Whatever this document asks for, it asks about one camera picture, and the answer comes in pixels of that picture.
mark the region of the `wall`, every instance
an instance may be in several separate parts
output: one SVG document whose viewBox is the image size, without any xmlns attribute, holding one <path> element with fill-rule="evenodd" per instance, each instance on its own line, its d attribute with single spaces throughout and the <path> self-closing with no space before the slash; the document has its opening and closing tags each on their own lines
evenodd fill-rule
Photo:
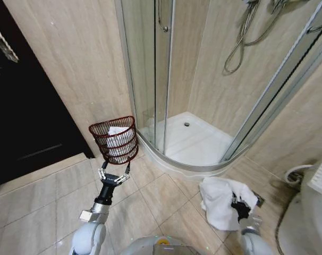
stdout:
<svg viewBox="0 0 322 255">
<path fill-rule="evenodd" d="M 245 49 L 239 70 L 226 75 L 224 62 L 236 42 L 246 5 L 242 1 L 210 1 L 205 20 L 207 1 L 200 4 L 177 1 L 170 112 L 190 111 L 234 136 L 318 3 L 310 0 L 289 4 L 268 37 Z M 261 1 L 247 41 L 255 39 L 267 25 L 270 17 L 267 4 L 268 1 Z M 197 20 L 190 19 L 191 10 L 198 13 L 194 15 Z"/>
<path fill-rule="evenodd" d="M 99 155 L 88 126 L 131 114 L 114 1 L 4 3 L 90 148 Z"/>
<path fill-rule="evenodd" d="M 246 155 L 280 178 L 322 157 L 322 63 Z"/>
</svg>

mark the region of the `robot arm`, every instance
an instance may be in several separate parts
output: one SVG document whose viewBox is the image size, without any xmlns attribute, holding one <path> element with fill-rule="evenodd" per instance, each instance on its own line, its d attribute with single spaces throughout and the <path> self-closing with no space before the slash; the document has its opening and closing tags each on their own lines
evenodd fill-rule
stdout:
<svg viewBox="0 0 322 255">
<path fill-rule="evenodd" d="M 122 176 L 107 174 L 107 164 L 104 162 L 102 168 L 98 169 L 103 187 L 92 208 L 82 211 L 80 219 L 86 223 L 74 233 L 69 255 L 99 255 L 106 236 L 104 224 L 109 215 L 114 189 L 130 178 L 130 162 Z"/>
<path fill-rule="evenodd" d="M 238 212 L 238 222 L 241 227 L 241 247 L 245 255 L 272 255 L 270 246 L 260 236 L 260 217 L 250 215 L 251 208 L 243 200 L 237 200 L 233 194 L 231 206 Z"/>
</svg>

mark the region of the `crumpled towel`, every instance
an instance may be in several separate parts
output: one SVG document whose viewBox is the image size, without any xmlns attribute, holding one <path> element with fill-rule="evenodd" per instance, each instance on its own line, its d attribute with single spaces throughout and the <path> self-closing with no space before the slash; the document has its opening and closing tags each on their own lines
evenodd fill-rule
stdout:
<svg viewBox="0 0 322 255">
<path fill-rule="evenodd" d="M 234 180 L 207 177 L 199 186 L 202 196 L 201 207 L 206 211 L 207 221 L 218 230 L 239 230 L 238 213 L 231 207 L 233 192 L 238 201 L 241 197 L 251 207 L 250 213 L 258 201 L 246 184 Z"/>
</svg>

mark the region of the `door handle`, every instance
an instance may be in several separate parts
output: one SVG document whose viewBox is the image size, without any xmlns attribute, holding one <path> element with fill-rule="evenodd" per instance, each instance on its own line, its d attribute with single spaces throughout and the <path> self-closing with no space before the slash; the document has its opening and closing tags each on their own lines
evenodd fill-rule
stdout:
<svg viewBox="0 0 322 255">
<path fill-rule="evenodd" d="M 159 26 L 161 28 L 161 30 L 165 33 L 168 32 L 169 30 L 169 27 L 168 26 L 165 26 L 165 25 L 162 25 L 162 6 L 161 6 L 161 0 L 158 0 L 158 3 L 157 3 L 157 17 L 158 17 L 158 23 L 159 23 Z"/>
<path fill-rule="evenodd" d="M 17 57 L 16 53 L 12 50 L 10 45 L 7 43 L 5 38 L 2 36 L 1 32 L 0 32 L 0 49 L 5 54 L 7 59 L 16 63 L 18 62 L 19 58 Z"/>
<path fill-rule="evenodd" d="M 318 27 L 309 27 L 308 30 L 306 31 L 306 34 L 314 33 L 314 32 L 320 31 L 320 30 L 322 30 L 322 25 L 320 25 Z"/>
</svg>

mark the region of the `red wire basket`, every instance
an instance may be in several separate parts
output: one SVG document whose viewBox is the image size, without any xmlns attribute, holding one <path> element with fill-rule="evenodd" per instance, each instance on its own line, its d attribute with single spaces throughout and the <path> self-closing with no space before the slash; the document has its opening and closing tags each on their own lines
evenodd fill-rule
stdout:
<svg viewBox="0 0 322 255">
<path fill-rule="evenodd" d="M 123 132 L 109 135 L 110 127 L 127 127 Z M 131 161 L 139 151 L 133 116 L 116 118 L 89 126 L 103 158 L 114 165 Z"/>
</svg>

